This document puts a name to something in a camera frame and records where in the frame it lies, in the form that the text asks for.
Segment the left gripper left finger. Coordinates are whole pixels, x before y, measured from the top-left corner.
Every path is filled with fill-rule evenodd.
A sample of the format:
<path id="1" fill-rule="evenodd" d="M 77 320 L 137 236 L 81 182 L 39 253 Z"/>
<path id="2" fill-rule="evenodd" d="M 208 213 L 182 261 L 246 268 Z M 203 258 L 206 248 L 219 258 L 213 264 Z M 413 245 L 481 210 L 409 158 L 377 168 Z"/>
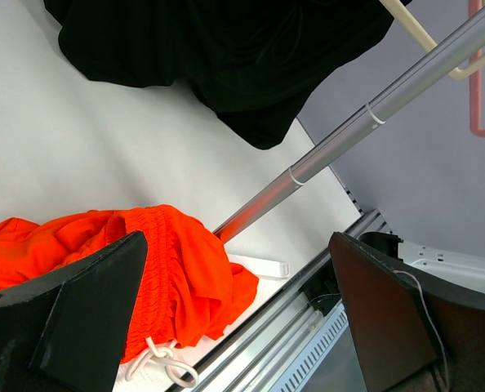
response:
<path id="1" fill-rule="evenodd" d="M 147 250 L 136 231 L 0 291 L 0 391 L 111 391 Z"/>

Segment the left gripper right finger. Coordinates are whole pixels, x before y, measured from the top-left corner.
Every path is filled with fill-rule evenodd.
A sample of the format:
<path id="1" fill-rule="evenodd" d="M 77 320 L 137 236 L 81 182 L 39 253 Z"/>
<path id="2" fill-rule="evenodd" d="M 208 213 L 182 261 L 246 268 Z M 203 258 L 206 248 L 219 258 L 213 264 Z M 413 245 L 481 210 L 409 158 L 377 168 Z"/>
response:
<path id="1" fill-rule="evenodd" d="M 485 391 L 485 288 L 456 284 L 348 234 L 329 242 L 370 391 Z"/>

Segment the orange shorts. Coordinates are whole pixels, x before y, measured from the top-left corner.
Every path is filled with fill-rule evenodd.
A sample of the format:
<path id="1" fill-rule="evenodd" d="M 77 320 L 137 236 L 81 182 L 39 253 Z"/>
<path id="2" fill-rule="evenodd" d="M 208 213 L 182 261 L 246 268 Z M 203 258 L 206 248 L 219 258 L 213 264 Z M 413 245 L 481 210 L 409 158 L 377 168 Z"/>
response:
<path id="1" fill-rule="evenodd" d="M 229 260 L 200 221 L 168 205 L 78 213 L 37 224 L 0 223 L 0 291 L 79 261 L 129 234 L 148 250 L 119 364 L 155 359 L 169 371 L 174 348 L 217 339 L 255 300 L 258 278 Z"/>

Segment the cream hanger of patterned shorts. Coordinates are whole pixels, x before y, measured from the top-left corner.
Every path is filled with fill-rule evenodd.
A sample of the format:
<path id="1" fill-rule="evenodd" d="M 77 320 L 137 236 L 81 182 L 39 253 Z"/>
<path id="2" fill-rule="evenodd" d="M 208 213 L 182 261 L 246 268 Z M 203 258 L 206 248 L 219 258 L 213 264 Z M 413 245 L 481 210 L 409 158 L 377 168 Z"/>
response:
<path id="1" fill-rule="evenodd" d="M 437 43 L 428 34 L 419 21 L 399 0 L 380 0 L 384 8 L 396 19 L 399 24 L 413 37 L 413 39 L 425 50 L 426 53 L 432 51 Z M 460 69 L 454 68 L 449 72 L 449 78 L 460 80 L 469 77 L 485 66 L 485 53 L 470 61 L 469 64 Z"/>

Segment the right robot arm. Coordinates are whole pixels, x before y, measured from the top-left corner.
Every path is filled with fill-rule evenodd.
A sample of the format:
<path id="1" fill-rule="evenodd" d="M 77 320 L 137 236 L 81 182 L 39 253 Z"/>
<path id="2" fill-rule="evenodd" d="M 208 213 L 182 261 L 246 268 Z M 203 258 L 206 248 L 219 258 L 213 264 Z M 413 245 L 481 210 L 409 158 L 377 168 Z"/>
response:
<path id="1" fill-rule="evenodd" d="M 445 251 L 404 240 L 395 234 L 369 232 L 359 240 L 407 265 L 456 284 L 481 283 L 485 288 L 485 257 Z"/>

